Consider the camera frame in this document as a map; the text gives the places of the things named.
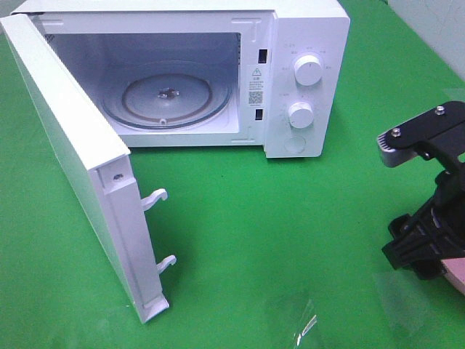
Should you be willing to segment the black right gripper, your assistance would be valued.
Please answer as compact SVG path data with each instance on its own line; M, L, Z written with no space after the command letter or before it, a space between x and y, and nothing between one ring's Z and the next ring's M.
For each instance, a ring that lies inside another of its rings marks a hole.
M458 175L444 170L435 183L433 196L414 214L391 221L392 240L381 249L395 270L411 265L421 280L444 276L441 260L464 256L464 191Z

